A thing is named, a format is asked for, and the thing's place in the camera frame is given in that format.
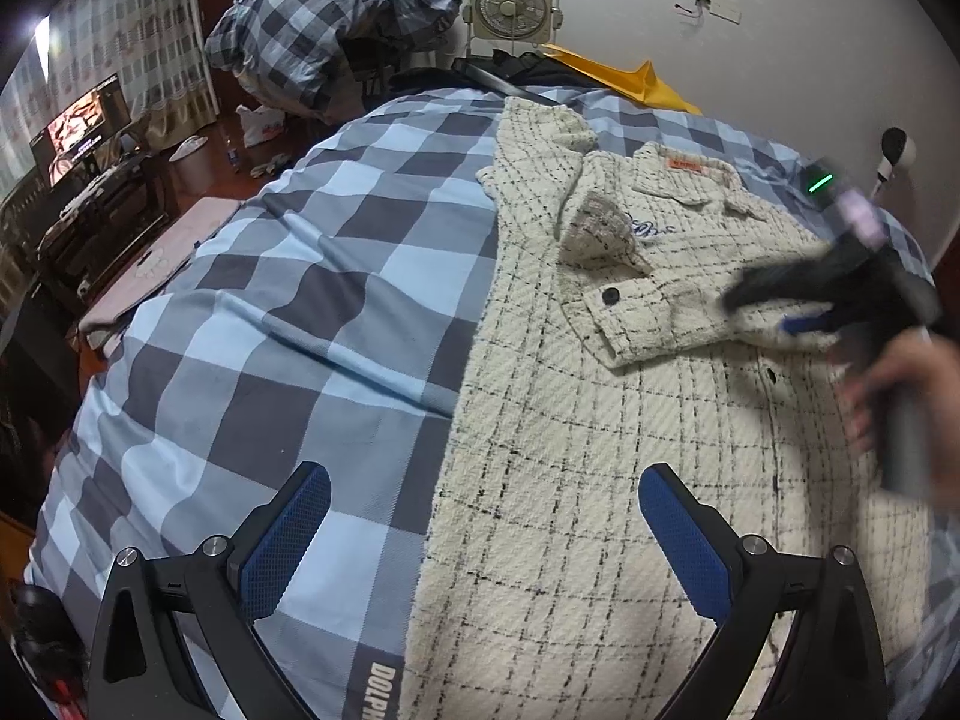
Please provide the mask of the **person right hand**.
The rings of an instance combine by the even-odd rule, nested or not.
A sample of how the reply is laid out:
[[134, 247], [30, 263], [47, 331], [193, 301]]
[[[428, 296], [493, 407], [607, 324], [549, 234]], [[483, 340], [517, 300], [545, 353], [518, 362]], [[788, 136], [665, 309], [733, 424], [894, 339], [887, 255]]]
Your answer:
[[838, 387], [844, 429], [851, 449], [864, 454], [874, 444], [869, 400], [885, 388], [906, 383], [923, 400], [931, 447], [929, 504], [958, 512], [958, 346], [908, 330], [890, 341], [864, 372], [848, 367]]

